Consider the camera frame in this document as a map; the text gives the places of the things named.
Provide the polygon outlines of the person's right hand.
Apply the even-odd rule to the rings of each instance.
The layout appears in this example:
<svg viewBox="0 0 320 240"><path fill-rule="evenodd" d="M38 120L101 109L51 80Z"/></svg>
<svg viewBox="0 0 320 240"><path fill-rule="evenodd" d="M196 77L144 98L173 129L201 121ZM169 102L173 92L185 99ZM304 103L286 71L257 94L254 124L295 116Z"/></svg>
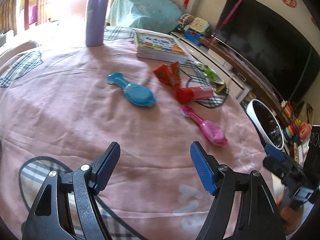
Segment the person's right hand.
<svg viewBox="0 0 320 240"><path fill-rule="evenodd" d="M285 235L288 236L294 233L298 229L302 221L304 207L301 206L298 210L294 210L288 206L285 206L281 209L280 207L282 205L282 202L283 202L283 195L280 194L277 197L276 205L279 209L280 216L284 221Z"/></svg>

